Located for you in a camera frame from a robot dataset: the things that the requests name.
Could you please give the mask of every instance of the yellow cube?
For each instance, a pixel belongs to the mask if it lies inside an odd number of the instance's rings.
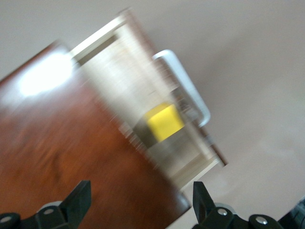
[[[158,142],[167,139],[184,127],[173,104],[162,103],[144,115],[147,125]]]

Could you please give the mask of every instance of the open drawer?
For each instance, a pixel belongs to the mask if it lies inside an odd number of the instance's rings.
[[[196,110],[192,100],[166,62],[153,58],[156,52],[129,10],[71,53],[121,120],[121,132],[143,147],[147,158],[178,188],[223,162],[203,127],[191,118]],[[158,131],[169,134],[158,138]]]

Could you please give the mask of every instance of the white surface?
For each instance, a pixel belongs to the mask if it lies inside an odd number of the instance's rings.
[[[245,219],[279,219],[305,194],[305,2],[2,0],[0,76],[55,39],[75,47],[127,6],[211,112],[229,161],[201,178],[211,196]],[[190,210],[171,229],[194,223]]]

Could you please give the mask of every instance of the brown wooden surface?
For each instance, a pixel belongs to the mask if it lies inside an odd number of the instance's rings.
[[[165,228],[188,202],[124,138],[76,64],[56,88],[21,93],[46,56],[66,52],[54,44],[0,82],[0,213],[24,219],[89,179],[92,205],[80,228]]]

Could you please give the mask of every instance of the glossy wood surface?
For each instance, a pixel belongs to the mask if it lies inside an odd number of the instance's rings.
[[[53,44],[0,82],[0,213],[24,219],[89,179],[80,228],[165,228],[187,200],[121,134],[78,65],[63,65],[66,53]],[[54,84],[57,72],[65,81]]]

